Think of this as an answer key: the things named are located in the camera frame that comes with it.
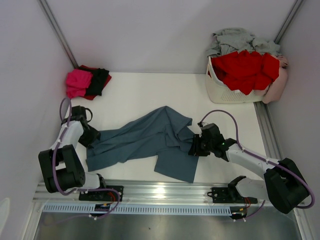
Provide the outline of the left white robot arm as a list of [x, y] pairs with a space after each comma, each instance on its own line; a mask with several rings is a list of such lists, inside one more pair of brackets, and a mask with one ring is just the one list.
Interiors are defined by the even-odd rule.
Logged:
[[90, 190], [96, 200], [101, 201], [108, 195], [108, 188], [102, 185], [99, 174], [87, 173], [76, 153], [77, 144], [87, 149], [101, 138], [101, 133], [89, 125], [87, 112], [83, 106], [73, 106], [71, 116], [62, 121], [57, 140], [48, 150], [41, 151], [38, 160], [45, 187], [49, 193], [67, 190]]

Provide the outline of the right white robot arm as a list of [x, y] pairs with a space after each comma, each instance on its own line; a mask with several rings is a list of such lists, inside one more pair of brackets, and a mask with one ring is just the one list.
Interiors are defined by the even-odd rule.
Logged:
[[189, 155], [207, 157], [214, 154], [228, 163], [239, 165], [260, 177], [259, 180], [240, 176], [230, 183], [228, 198], [240, 202], [252, 197], [270, 202], [287, 214], [311, 195], [297, 165], [289, 158], [277, 160], [250, 152], [232, 138], [224, 138], [219, 127], [198, 123], [201, 133], [195, 134]]

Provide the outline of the blue-grey t-shirt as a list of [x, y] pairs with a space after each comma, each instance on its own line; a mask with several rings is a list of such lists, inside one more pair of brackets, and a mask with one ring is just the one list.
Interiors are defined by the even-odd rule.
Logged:
[[194, 136], [192, 123], [192, 118], [163, 106], [121, 128], [103, 130], [86, 151], [88, 171], [156, 156], [156, 173], [193, 183], [199, 158], [188, 154]]

